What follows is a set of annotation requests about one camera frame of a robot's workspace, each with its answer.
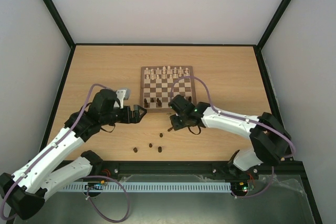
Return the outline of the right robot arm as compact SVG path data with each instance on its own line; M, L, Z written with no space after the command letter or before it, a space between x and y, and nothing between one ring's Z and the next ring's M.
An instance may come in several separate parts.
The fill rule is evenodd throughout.
M221 110L210 103L199 102L194 105L181 95L175 96L169 107L175 112L170 116L172 129L212 128L242 136L251 141L251 147L237 150L229 161L232 176L242 177L250 168L267 164L277 166L286 151L294 146L289 133L270 113L261 116L242 115Z

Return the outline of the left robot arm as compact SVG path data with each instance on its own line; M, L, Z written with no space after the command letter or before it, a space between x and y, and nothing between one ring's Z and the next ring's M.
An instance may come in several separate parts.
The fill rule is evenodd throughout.
M59 189L86 176L98 176L103 160L93 151L83 152L70 164L58 165L83 145L103 126L117 123L137 124L146 115L145 108L123 104L128 89L102 89L92 101L86 100L78 112L65 122L57 136L31 161L16 172L1 174L1 197L22 220L38 213Z

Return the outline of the wooden chess board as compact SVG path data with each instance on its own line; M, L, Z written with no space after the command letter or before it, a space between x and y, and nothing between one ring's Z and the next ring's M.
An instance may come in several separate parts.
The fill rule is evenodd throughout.
M180 94L185 99L192 97L192 102L196 103L196 89L195 81L191 76L184 76L176 79L172 83L144 83L140 81L140 106L144 107L144 99L147 99L149 104L148 112L171 112L171 108L168 103L176 95ZM156 99L159 98L162 102L162 106L157 105Z

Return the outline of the white chess pieces row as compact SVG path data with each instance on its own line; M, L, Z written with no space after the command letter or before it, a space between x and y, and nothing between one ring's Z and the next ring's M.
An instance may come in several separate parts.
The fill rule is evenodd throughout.
M172 83L176 79L191 76L192 66L145 66L141 67L141 80L144 83Z

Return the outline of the black aluminium frame rail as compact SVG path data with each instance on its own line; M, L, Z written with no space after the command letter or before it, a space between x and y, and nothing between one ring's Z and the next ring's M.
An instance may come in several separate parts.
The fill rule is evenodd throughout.
M243 182L251 177L256 179L259 175L271 174L271 166L266 164L254 166L246 172L231 174L226 161L103 161L99 168L95 174L103 174L106 169L110 177L118 180L130 175L202 175L215 180Z

